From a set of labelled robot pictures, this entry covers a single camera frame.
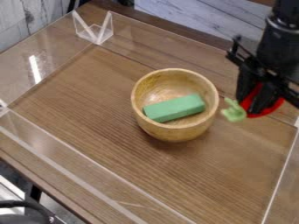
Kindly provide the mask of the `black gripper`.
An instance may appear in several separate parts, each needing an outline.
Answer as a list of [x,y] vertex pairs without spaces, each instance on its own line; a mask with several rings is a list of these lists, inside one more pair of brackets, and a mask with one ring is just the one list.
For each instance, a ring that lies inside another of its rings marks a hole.
[[227,59],[238,66],[237,100],[247,98],[250,115],[271,114],[285,102],[299,109],[299,41],[262,40],[237,36]]

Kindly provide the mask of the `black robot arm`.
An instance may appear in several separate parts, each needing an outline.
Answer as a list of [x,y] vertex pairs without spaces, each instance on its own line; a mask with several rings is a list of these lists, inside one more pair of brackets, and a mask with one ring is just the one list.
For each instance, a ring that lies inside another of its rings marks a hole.
[[299,0],[275,0],[262,39],[238,35],[227,59],[238,66],[237,100],[247,117],[274,113],[286,102],[299,108]]

